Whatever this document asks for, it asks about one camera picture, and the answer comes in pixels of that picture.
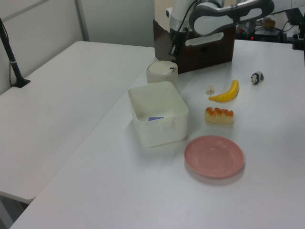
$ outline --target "banana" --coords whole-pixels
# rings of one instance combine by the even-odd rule
[[[239,91],[238,80],[233,80],[231,84],[231,88],[227,92],[223,94],[219,94],[217,96],[210,96],[209,100],[217,101],[217,102],[226,102],[236,97],[238,91]]]

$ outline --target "wall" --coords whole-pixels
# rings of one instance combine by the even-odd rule
[[[153,47],[153,0],[79,0],[91,42]]]
[[[74,0],[49,0],[4,22],[4,26],[23,77],[83,40]],[[9,88],[9,60],[0,43],[0,94]]]

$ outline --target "pink plate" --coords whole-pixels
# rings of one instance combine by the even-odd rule
[[[185,148],[186,163],[198,174],[225,178],[237,173],[244,164],[242,150],[231,140],[219,136],[202,136]]]

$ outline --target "white plastic container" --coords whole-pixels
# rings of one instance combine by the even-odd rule
[[[189,109],[171,82],[151,83],[128,90],[132,117],[144,146],[183,140]],[[149,121],[152,117],[163,117]]]
[[[178,66],[170,61],[156,61],[146,70],[147,83],[171,82],[177,89]]]

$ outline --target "white cup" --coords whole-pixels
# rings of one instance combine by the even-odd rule
[[[178,66],[170,61],[156,61],[146,70],[147,83],[171,82],[177,89]]]

